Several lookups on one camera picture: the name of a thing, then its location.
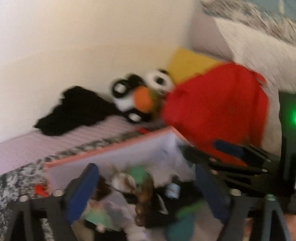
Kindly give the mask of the panda plush toy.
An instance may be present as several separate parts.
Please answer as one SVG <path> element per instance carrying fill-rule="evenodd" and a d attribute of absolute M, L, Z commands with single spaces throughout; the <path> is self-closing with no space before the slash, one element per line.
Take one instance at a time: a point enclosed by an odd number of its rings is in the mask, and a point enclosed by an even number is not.
<path fill-rule="evenodd" d="M 129 74 L 111 86 L 112 100 L 117 110 L 130 123 L 151 121 L 159 111 L 165 96 L 175 85 L 164 69 L 155 69 L 143 77 Z"/>

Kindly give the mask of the small green case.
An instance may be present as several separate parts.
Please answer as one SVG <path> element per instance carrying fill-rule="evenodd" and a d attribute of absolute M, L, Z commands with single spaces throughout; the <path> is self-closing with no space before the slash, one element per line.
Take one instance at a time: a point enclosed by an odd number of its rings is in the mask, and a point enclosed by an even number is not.
<path fill-rule="evenodd" d="M 142 185 L 146 178 L 150 176 L 149 172 L 144 166 L 135 166 L 127 172 L 134 180 L 136 185 Z"/>

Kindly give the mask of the teal glasses case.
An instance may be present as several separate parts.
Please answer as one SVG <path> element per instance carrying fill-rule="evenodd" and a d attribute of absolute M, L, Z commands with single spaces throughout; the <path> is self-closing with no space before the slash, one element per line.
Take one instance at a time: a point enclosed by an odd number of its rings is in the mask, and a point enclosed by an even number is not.
<path fill-rule="evenodd" d="M 205 207 L 204 200 L 180 208 L 175 215 L 175 221 L 169 224 L 164 231 L 166 240 L 191 240 L 194 235 L 196 213 Z"/>

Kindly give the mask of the pink bed sheet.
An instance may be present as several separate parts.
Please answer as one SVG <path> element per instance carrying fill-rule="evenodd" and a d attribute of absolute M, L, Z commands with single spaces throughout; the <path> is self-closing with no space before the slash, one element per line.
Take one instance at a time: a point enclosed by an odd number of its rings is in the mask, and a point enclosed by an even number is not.
<path fill-rule="evenodd" d="M 47 156 L 103 138 L 116 137 L 137 128 L 157 130 L 165 126 L 160 119 L 149 123 L 131 124 L 123 117 L 110 116 L 93 126 L 82 126 L 62 136 L 45 136 L 38 131 L 1 143 L 1 174 Z"/>

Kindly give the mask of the yellow pillow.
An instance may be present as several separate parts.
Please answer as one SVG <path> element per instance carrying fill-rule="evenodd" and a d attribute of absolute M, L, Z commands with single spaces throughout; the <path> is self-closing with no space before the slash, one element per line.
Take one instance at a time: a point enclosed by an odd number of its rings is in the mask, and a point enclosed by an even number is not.
<path fill-rule="evenodd" d="M 166 70 L 173 83 L 179 85 L 223 63 L 224 61 L 194 53 L 185 48 L 179 48 L 171 57 Z"/>

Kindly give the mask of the white patterned pillow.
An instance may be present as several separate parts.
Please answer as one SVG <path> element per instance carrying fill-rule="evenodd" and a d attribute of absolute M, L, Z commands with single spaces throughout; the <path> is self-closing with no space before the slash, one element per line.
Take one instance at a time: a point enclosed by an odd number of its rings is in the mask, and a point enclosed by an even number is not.
<path fill-rule="evenodd" d="M 266 79 L 269 111 L 262 147 L 281 149 L 280 90 L 295 92 L 295 1 L 198 1 L 192 48 Z"/>

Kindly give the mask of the white round jar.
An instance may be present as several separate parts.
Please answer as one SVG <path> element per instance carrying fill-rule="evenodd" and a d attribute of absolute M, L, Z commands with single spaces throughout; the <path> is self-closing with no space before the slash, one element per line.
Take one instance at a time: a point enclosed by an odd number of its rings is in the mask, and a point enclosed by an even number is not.
<path fill-rule="evenodd" d="M 117 173 L 111 179 L 112 187 L 122 193 L 134 193 L 136 190 L 135 179 L 128 173 Z"/>

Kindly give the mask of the pink cardboard box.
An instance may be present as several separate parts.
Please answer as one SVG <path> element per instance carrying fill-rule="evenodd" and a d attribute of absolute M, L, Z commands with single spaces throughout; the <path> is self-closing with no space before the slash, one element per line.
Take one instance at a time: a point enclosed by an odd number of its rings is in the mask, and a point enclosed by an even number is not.
<path fill-rule="evenodd" d="M 44 165 L 48 184 L 52 191 L 64 189 L 77 178 L 84 168 L 93 163 L 99 168 L 100 176 L 111 184 L 117 173 L 127 173 L 135 166 L 144 166 L 156 186 L 167 184 L 173 175 L 182 181 L 194 180 L 194 171 L 183 158 L 179 145 L 187 140 L 173 128 L 164 128 L 101 147 L 92 151 L 62 158 Z M 122 192 L 117 190 L 102 201 L 116 230 L 127 232 L 128 240 L 164 240 L 162 235 L 151 235 L 150 231 L 135 224 L 135 205 L 128 204 Z"/>

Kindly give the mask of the red plastic cone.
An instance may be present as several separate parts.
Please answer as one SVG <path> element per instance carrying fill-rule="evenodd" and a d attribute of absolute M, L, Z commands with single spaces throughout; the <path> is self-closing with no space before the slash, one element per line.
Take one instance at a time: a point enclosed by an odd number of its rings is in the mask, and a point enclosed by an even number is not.
<path fill-rule="evenodd" d="M 47 192 L 45 186 L 41 184 L 37 184 L 34 187 L 34 194 L 41 197 L 49 197 L 49 193 Z"/>

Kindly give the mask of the black clothing pile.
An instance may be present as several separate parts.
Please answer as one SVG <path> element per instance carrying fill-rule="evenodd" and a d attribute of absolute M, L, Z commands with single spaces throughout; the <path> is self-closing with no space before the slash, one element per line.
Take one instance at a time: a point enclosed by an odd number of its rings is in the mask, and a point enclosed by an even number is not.
<path fill-rule="evenodd" d="M 81 86 L 66 89 L 62 95 L 59 104 L 34 125 L 43 135 L 61 136 L 80 126 L 92 126 L 111 115 L 119 115 L 114 103 Z"/>

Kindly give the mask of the red bag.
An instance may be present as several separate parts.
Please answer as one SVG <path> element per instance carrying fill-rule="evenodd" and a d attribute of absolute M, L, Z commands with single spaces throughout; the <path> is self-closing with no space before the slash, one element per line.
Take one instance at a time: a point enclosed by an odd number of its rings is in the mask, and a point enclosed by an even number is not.
<path fill-rule="evenodd" d="M 235 63 L 222 64 L 177 85 L 158 112 L 198 149 L 224 163 L 240 164 L 215 150 L 213 143 L 261 146 L 269 108 L 264 85 L 261 74 Z"/>

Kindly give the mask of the small light blue can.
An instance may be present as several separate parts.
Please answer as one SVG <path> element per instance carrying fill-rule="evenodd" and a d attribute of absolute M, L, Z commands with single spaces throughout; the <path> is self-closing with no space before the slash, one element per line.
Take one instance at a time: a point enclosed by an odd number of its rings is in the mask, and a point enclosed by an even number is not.
<path fill-rule="evenodd" d="M 181 187 L 178 184 L 170 183 L 166 186 L 165 195 L 171 199 L 178 199 L 180 196 Z"/>

